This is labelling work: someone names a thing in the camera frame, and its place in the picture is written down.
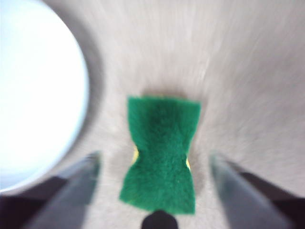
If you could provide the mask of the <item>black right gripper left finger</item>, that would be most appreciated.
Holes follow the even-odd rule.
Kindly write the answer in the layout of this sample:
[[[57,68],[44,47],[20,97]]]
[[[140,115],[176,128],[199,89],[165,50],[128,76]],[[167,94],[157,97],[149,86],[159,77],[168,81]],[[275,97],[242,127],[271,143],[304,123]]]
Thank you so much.
[[[80,229],[102,165],[96,151],[23,192],[0,197],[2,229]]]

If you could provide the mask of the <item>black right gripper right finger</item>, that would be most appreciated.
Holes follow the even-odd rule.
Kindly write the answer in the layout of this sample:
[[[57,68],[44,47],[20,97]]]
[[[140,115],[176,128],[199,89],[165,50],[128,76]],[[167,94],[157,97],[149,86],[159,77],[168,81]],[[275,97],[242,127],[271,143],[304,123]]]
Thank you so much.
[[[305,199],[276,186],[218,153],[210,170],[232,229],[303,229]]]

